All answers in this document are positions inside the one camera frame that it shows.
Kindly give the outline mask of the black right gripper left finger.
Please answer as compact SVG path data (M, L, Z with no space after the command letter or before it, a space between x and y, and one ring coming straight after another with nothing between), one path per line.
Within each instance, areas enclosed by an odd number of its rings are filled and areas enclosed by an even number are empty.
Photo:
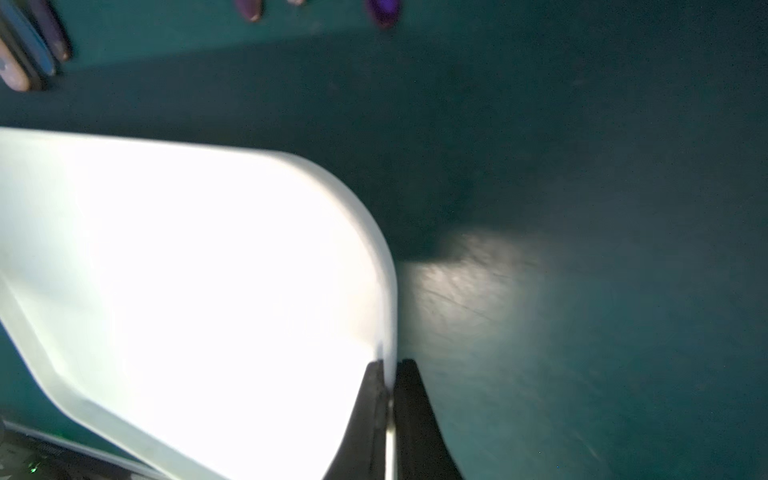
M389 390L383 361L367 365L347 428L325 480L384 480Z

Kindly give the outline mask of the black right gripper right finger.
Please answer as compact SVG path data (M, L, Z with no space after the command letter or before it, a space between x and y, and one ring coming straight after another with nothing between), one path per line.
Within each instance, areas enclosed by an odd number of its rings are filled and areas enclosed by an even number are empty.
M399 362L394 385L397 477L404 480L461 480L445 444L417 363Z

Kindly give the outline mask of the white rectangular tray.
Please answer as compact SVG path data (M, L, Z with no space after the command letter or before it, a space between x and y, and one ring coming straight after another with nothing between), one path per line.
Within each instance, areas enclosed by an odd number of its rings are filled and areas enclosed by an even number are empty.
M1 323L65 415L170 479L324 479L397 281L300 156L5 128Z

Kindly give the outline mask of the pink handled silver spoon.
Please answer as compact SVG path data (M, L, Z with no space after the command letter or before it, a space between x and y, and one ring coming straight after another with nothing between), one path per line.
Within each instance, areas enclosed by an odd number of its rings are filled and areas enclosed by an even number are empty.
M30 79L13 56L1 56L1 78L14 91L25 92L31 89Z

